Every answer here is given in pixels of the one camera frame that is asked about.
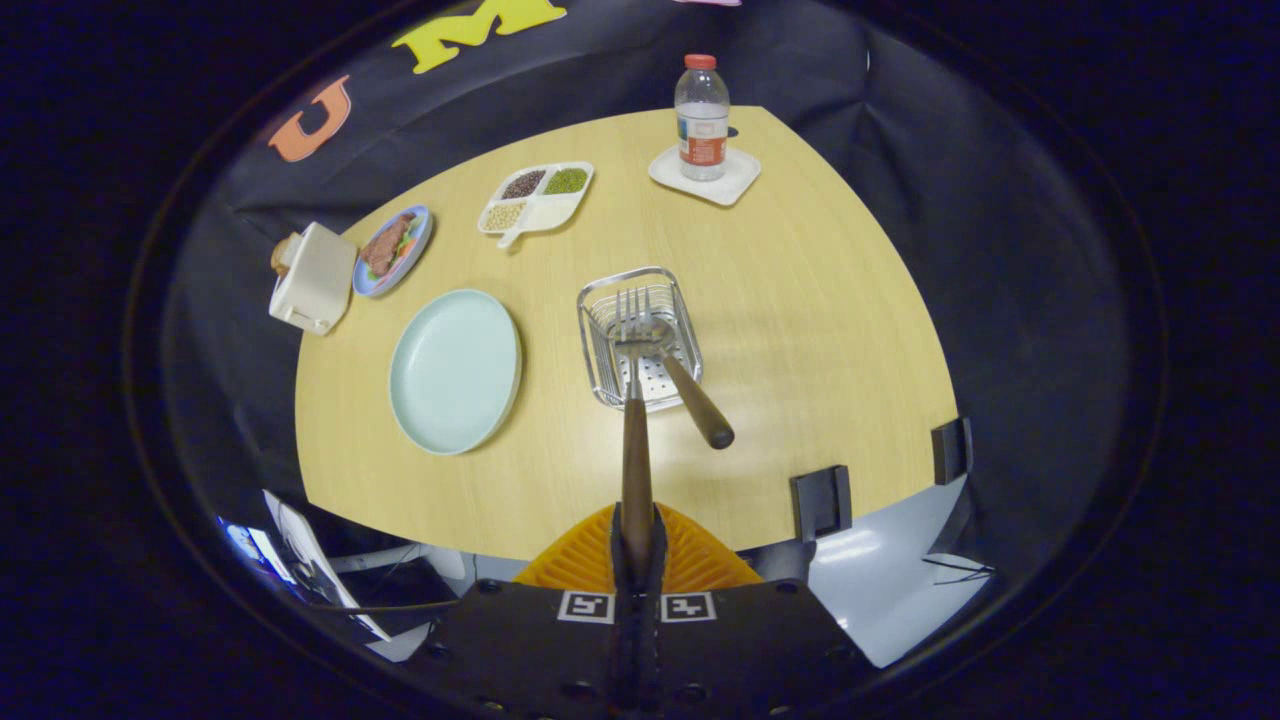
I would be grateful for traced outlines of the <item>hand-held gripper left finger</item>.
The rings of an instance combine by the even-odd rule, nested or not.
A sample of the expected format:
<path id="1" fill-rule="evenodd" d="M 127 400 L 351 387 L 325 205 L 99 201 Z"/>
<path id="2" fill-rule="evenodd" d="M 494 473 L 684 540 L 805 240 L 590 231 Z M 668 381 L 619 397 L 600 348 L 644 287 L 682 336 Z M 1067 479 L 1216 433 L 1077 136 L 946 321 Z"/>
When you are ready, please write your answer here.
<path id="1" fill-rule="evenodd" d="M 616 520 L 600 509 L 513 579 L 477 579 L 413 652 L 411 678 L 472 717 L 617 716 L 634 698 L 634 601 Z"/>

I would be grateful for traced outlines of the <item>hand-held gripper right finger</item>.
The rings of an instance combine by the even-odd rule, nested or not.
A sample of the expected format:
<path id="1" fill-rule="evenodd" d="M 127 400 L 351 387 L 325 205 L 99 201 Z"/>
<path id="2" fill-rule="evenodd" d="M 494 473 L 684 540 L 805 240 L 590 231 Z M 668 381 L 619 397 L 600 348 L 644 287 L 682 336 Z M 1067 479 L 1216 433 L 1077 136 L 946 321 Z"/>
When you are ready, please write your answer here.
<path id="1" fill-rule="evenodd" d="M 655 507 L 639 692 L 660 719 L 817 719 L 874 666 L 801 580 L 765 582 L 691 518 Z"/>

